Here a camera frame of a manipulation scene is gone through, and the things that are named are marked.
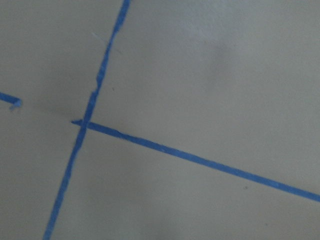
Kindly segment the brown paper table cover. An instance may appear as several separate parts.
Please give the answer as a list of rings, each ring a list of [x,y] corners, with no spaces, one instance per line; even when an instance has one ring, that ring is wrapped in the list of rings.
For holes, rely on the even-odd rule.
[[[0,3],[0,237],[41,240],[121,0]],[[317,240],[320,3],[132,0],[53,240]]]

